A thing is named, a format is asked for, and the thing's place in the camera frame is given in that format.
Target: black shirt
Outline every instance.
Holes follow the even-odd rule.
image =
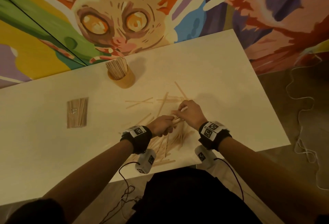
[[[217,178],[204,170],[179,168],[155,174],[146,184],[136,212],[127,221],[134,223],[261,223],[253,211]],[[319,216],[316,224],[329,223]],[[15,211],[6,224],[64,224],[64,212],[54,200],[37,200]]]

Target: wristband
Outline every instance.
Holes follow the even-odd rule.
[[[199,134],[199,142],[207,149],[216,151],[222,140],[232,137],[230,131],[219,122],[205,122],[200,126]]]
[[[136,125],[126,129],[122,133],[120,141],[128,140],[131,142],[134,148],[133,153],[139,155],[146,151],[151,138],[152,132],[148,127]]]

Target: person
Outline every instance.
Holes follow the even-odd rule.
[[[172,114],[196,130],[208,123],[200,106],[183,101]],[[173,131],[173,116],[160,116],[145,126],[152,136]],[[27,203],[7,220],[12,223],[72,223],[101,193],[133,153],[146,150],[150,141],[125,137],[72,172],[41,199]],[[256,195],[281,220],[289,223],[329,223],[329,200],[291,172],[233,139],[228,131],[218,150]],[[201,222],[261,223],[249,207],[204,170],[179,168],[156,173],[134,206],[131,223]]]

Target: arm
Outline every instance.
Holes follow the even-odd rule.
[[[196,130],[207,122],[200,106],[192,100],[183,101],[179,109],[172,113]],[[329,213],[327,198],[285,168],[233,138],[222,140],[218,150],[257,196],[285,223],[314,223],[320,214]]]
[[[167,135],[173,131],[173,116],[161,116],[147,125],[153,136]],[[125,160],[133,153],[133,145],[122,140],[96,156],[59,182],[44,199],[54,199],[59,203],[68,223],[102,192]]]

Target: animal nose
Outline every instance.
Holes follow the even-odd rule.
[[[125,44],[126,43],[126,39],[125,38],[118,38],[118,37],[114,37],[113,39],[113,42],[115,44]]]

